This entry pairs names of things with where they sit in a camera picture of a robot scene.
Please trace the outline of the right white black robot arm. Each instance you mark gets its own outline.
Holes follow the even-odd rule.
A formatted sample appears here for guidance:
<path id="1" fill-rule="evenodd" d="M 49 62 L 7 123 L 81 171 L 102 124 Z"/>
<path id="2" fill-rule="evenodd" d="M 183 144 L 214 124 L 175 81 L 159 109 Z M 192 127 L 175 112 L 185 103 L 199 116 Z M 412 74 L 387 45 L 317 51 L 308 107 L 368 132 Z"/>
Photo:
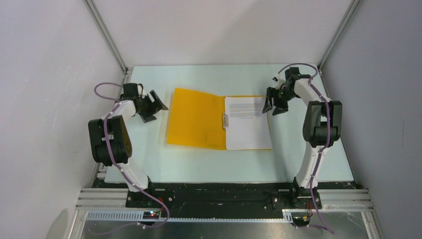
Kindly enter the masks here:
<path id="1" fill-rule="evenodd" d="M 273 80 L 278 83 L 266 90 L 262 113 L 272 112 L 273 116 L 286 113 L 288 102 L 294 98 L 301 99 L 307 107 L 303 124 L 303 138 L 306 150 L 299 172 L 290 184 L 289 192 L 281 192 L 273 197 L 275 209 L 285 206 L 293 209 L 318 208 L 317 177 L 330 147 L 340 139 L 342 125 L 342 103 L 324 96 L 313 83 L 318 75 L 302 74 L 300 63 L 283 67 L 282 80 L 276 75 Z"/>

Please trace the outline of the orange file folder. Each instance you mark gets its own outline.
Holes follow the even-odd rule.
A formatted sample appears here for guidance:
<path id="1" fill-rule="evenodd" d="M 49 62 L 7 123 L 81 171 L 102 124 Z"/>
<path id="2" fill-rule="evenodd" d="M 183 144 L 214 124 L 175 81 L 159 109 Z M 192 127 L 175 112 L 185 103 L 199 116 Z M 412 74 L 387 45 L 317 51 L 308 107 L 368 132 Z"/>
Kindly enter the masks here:
<path id="1" fill-rule="evenodd" d="M 167 143 L 227 150 L 225 130 L 222 125 L 226 97 L 176 88 L 169 113 Z"/>

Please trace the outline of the metal folder clip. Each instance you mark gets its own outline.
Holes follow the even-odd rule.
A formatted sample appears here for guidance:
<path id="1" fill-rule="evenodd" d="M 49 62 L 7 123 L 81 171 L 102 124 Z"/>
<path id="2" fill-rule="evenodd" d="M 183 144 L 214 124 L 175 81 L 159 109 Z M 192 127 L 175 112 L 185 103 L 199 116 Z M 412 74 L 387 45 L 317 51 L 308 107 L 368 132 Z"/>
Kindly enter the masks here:
<path id="1" fill-rule="evenodd" d="M 223 125 L 223 129 L 226 130 L 228 128 L 228 115 L 226 113 L 222 114 L 222 125 Z"/>

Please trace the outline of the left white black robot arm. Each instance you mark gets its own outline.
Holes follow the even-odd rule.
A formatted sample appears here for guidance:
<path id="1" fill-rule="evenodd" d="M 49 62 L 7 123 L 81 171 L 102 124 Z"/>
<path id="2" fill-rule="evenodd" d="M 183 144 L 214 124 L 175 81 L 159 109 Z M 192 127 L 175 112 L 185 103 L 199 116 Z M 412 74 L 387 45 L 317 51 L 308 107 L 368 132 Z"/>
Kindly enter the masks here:
<path id="1" fill-rule="evenodd" d="M 95 162 L 116 168 L 131 192 L 139 192 L 138 201 L 152 207 L 157 201 L 155 191 L 149 189 L 150 178 L 132 161 L 133 146 L 126 122 L 140 116 L 144 123 L 156 120 L 155 114 L 166 111 L 154 90 L 145 91 L 141 83 L 126 83 L 123 93 L 113 98 L 113 107 L 99 119 L 88 122 L 91 152 Z"/>

